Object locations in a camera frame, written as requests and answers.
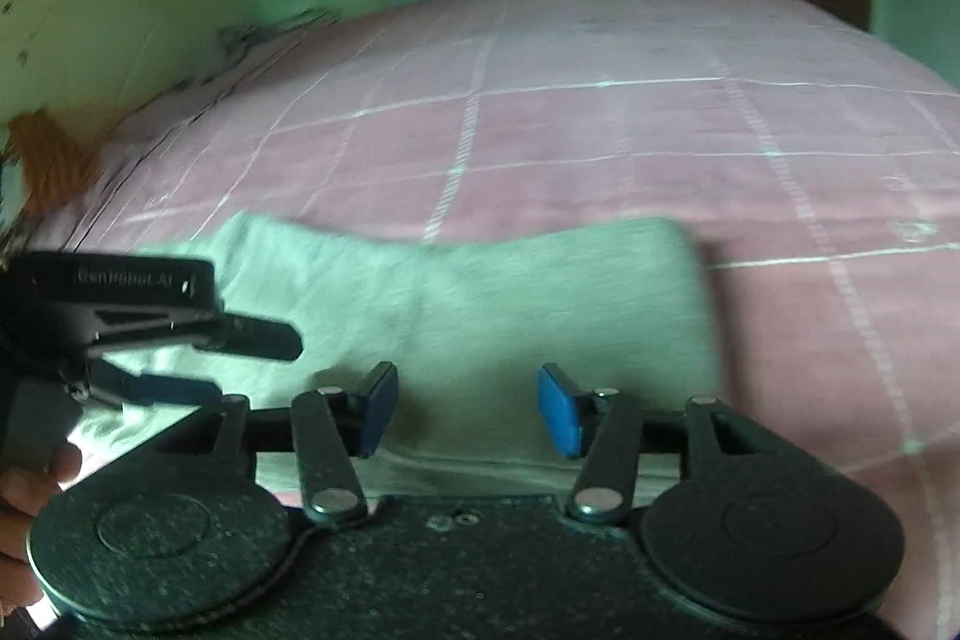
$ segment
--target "finger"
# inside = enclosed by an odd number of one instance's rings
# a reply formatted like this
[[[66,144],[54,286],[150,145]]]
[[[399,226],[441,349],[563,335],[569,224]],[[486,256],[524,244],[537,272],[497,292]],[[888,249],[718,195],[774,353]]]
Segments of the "finger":
[[[50,459],[50,477],[56,482],[76,480],[83,466],[83,454],[80,448],[72,442],[64,442],[54,451],[54,458]]]
[[[30,565],[0,557],[0,593],[3,601],[18,608],[36,605],[43,597]]]
[[[35,516],[61,487],[49,475],[11,467],[0,474],[0,499],[28,515]]]
[[[34,522],[29,515],[19,510],[4,509],[0,511],[0,554],[20,561],[27,560],[27,534]]]

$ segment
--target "brown fabric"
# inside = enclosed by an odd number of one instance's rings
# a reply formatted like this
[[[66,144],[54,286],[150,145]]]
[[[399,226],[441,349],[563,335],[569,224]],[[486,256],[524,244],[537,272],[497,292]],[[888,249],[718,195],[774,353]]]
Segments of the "brown fabric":
[[[16,156],[30,196],[25,215],[46,215],[78,196],[99,175],[96,156],[78,145],[45,110],[8,123],[5,157]]]

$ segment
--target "mattress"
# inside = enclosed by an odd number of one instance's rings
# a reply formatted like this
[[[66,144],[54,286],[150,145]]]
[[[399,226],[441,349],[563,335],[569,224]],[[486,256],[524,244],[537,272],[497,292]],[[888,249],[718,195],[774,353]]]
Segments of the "mattress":
[[[894,507],[888,620],[960,627],[952,87],[797,0],[443,0],[241,68],[128,119],[35,243],[126,251],[240,210],[409,242],[683,220],[733,404]]]

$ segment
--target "silver screw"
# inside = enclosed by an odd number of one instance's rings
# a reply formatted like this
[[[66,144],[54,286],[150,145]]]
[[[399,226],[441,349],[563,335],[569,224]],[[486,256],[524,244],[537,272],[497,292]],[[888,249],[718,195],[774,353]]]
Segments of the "silver screw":
[[[612,488],[585,488],[578,491],[573,503],[584,515],[611,512],[623,504],[623,494]]]
[[[356,509],[360,498],[345,488],[325,488],[313,495],[310,504],[315,511],[325,515],[342,515]]]
[[[453,519],[448,515],[431,515],[426,519],[426,528],[431,531],[450,531],[453,528]]]

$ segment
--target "bed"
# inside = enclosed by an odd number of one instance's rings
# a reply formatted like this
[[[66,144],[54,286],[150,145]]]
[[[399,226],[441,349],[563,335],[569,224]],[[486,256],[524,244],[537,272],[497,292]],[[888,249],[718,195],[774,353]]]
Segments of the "bed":
[[[883,614],[960,627],[960,95],[797,0],[441,0],[288,34],[129,118],[42,247],[240,210],[409,242],[673,215],[731,400],[908,531]]]

